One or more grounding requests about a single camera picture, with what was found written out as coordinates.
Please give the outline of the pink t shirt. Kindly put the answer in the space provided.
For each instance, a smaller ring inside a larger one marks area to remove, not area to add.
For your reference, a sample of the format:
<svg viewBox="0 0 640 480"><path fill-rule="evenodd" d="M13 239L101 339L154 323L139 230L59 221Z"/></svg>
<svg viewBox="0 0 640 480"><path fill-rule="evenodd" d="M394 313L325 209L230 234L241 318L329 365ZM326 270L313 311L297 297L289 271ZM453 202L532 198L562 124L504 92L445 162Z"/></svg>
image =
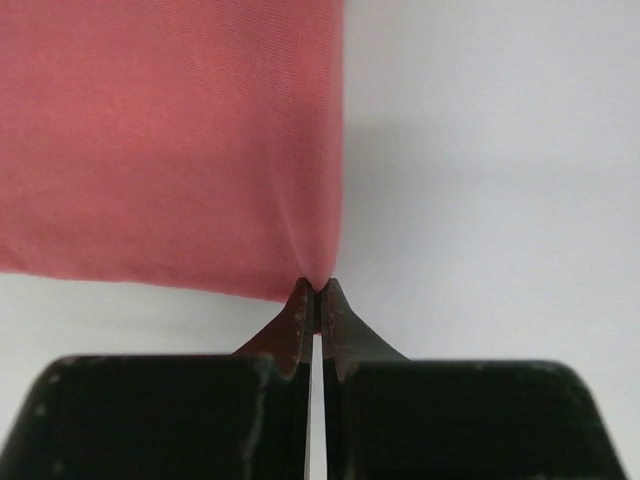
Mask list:
<svg viewBox="0 0 640 480"><path fill-rule="evenodd" d="M5 1L1 268L269 300L340 236L340 1Z"/></svg>

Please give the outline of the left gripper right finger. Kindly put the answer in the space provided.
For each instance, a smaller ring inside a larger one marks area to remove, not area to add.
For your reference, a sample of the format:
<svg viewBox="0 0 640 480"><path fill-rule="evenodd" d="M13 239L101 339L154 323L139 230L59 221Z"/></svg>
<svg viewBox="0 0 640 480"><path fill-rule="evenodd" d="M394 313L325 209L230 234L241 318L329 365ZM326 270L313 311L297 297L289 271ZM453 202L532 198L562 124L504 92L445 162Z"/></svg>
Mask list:
<svg viewBox="0 0 640 480"><path fill-rule="evenodd" d="M592 395L549 361L412 360L319 296L331 479L621 479Z"/></svg>

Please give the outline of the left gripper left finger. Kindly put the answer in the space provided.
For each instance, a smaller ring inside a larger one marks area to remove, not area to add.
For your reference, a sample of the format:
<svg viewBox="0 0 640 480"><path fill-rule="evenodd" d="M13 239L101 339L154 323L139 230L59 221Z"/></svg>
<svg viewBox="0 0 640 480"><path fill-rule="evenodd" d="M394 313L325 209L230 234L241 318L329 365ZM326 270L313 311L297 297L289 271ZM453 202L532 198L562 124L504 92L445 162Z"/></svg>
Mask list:
<svg viewBox="0 0 640 480"><path fill-rule="evenodd" d="M5 479L304 479L314 292L229 355L66 356L27 395Z"/></svg>

